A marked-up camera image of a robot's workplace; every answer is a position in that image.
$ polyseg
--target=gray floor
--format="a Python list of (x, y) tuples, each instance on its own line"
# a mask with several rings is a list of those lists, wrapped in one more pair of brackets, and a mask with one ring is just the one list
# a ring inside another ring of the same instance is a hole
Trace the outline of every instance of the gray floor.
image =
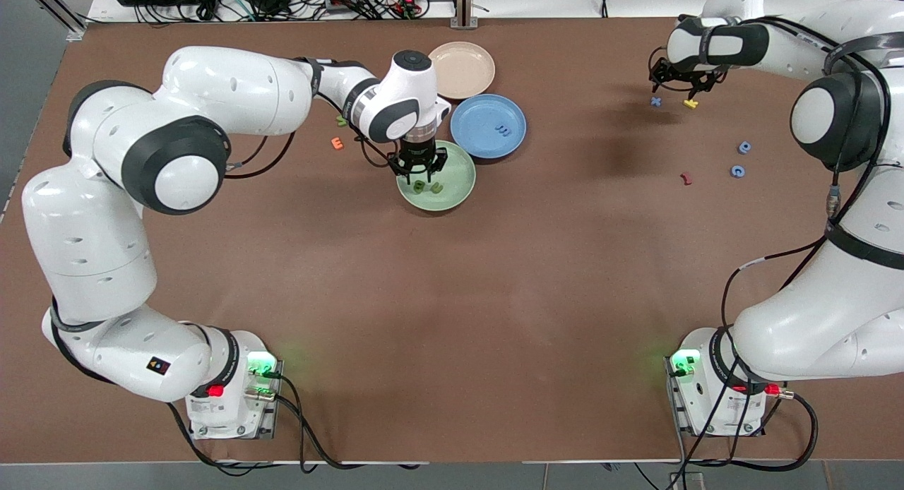
[[(64, 52), (65, 33), (32, 0), (0, 0), (0, 191), (13, 185), (32, 130)], [(674, 465), (644, 465), (659, 488), (668, 484)], [(188, 487), (297, 489), (537, 489), (545, 481), (543, 465), (426, 465), (416, 471), (366, 467), (341, 472), (321, 467), (303, 476), (296, 467), (258, 471), (245, 478), (222, 476), (201, 464), (0, 465), (3, 490), (159, 490)], [(788, 474), (763, 474), (733, 467), (705, 470), (709, 490), (878, 490), (904, 488), (904, 463), (811, 462)], [(601, 465), (551, 465), (549, 490), (650, 488), (635, 467), (617, 471)]]

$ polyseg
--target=brown tabletop surface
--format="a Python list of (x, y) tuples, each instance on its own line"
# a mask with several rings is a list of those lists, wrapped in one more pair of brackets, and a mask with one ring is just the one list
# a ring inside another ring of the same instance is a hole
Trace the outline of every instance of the brown tabletop surface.
[[(481, 20), (470, 32), (444, 20), (93, 25), (66, 50), (19, 182), (65, 160), (78, 89), (105, 78), (154, 89), (181, 46), (357, 59), (381, 76), (397, 50), (478, 43), (495, 59), (489, 92), (523, 108), (528, 133), (510, 158), (478, 164), (464, 204), (440, 216), (411, 208), (315, 101), (272, 171), (227, 181), (190, 216), (145, 211), (159, 273), (149, 304), (261, 336), (337, 459), (675, 459), (662, 356), (719, 323), (734, 268), (819, 237), (829, 177), (787, 129), (800, 82), (733, 71), (697, 110), (668, 92), (650, 107), (647, 56), (671, 29), (671, 19)], [(334, 136), (345, 150), (332, 149)], [(747, 156), (736, 152), (743, 140)], [(232, 159), (256, 143), (235, 137)], [(746, 177), (730, 177), (735, 164)], [(0, 462), (193, 459), (167, 407), (83, 377), (43, 339), (51, 293), (19, 191), (0, 249)], [(795, 264), (740, 275), (729, 317)], [(819, 414), (814, 457), (904, 458), (902, 384), (795, 383)], [(282, 414), (280, 425), (275, 441), (204, 448), (291, 460), (297, 430)], [(797, 457), (808, 426), (785, 404), (739, 454)], [(698, 454), (726, 447), (713, 439)]]

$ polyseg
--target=plate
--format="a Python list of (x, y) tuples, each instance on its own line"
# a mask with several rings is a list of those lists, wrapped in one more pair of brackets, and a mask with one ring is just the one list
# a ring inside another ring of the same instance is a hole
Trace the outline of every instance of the plate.
[(521, 145), (527, 120), (516, 103), (500, 95), (477, 95), (456, 107), (452, 139), (477, 158), (502, 158)]
[(436, 69), (436, 91), (452, 100), (479, 95), (496, 75), (493, 57), (470, 42), (449, 42), (430, 52)]
[[(455, 143), (440, 140), (436, 141), (436, 146), (445, 147), (448, 157), (442, 171), (434, 172), (430, 176), (430, 182), (427, 182), (426, 172), (411, 174), (411, 184), (405, 181), (405, 176), (396, 177), (398, 191), (405, 200), (409, 201), (412, 206), (425, 211), (451, 210), (458, 204), (464, 203), (477, 180), (477, 168), (465, 150)], [(427, 184), (421, 193), (414, 191), (414, 182), (417, 180)], [(432, 193), (430, 187), (438, 183), (443, 186), (442, 191)]]

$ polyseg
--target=white robotic arm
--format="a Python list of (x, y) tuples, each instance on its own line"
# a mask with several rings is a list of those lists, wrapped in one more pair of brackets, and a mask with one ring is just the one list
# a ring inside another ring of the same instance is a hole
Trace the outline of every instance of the white robotic arm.
[(252, 333), (178, 323), (146, 306), (156, 272), (142, 209), (201, 209), (222, 185), (229, 134), (294, 132), (315, 95), (375, 142), (399, 140), (396, 174), (442, 168), (434, 136), (450, 106), (436, 95), (430, 60), (410, 50), (377, 81), (358, 63), (187, 47), (167, 60), (153, 94), (117, 81), (78, 93), (70, 161), (37, 174), (22, 196), (54, 292), (42, 331), (72, 364), (150, 399), (185, 398), (199, 438), (257, 436), (274, 356)]
[(668, 59), (651, 71), (656, 87), (691, 82), (691, 97), (736, 66), (809, 80), (791, 111), (792, 135), (834, 178), (861, 166), (865, 174), (840, 212), (833, 181), (826, 242), (788, 287), (743, 310), (730, 336), (695, 330), (672, 356), (695, 434), (711, 410), (711, 435), (734, 436), (739, 423), (742, 435), (758, 432), (769, 381), (904, 371), (901, 30), (900, 1), (843, 1), (771, 18), (762, 16), (762, 0), (707, 0), (701, 17), (679, 21)]

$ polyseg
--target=metal post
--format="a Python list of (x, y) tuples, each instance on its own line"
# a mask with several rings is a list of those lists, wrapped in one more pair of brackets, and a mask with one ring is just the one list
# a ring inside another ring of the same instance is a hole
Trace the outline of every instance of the metal post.
[(477, 17), (474, 17), (474, 0), (455, 0), (455, 17), (452, 17), (453, 30), (477, 29)]
[(81, 40), (81, 37), (85, 34), (85, 23), (82, 23), (81, 18), (78, 17), (77, 13), (74, 13), (74, 11), (66, 6), (65, 1), (35, 1), (38, 1), (38, 4), (51, 14), (51, 17), (54, 17), (58, 23), (61, 23), (62, 26), (69, 30), (68, 35), (66, 35), (67, 42), (78, 42)]

